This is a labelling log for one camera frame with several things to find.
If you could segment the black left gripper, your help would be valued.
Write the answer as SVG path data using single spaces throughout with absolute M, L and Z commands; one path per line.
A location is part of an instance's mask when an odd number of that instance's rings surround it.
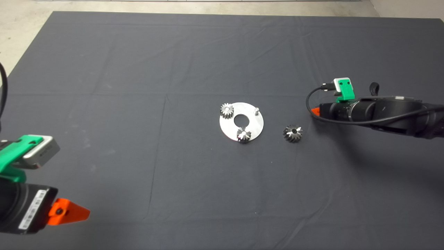
M 59 226 L 90 217 L 89 209 L 65 198 L 56 199 L 57 193 L 55 187 L 1 179 L 1 233 L 36 234 L 47 223 L 49 226 Z

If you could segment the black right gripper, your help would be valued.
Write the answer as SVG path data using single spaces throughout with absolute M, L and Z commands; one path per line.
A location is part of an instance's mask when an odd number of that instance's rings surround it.
M 319 107 L 311 109 L 311 114 L 327 120 L 357 122 L 352 118 L 351 112 L 357 101 L 322 103 Z

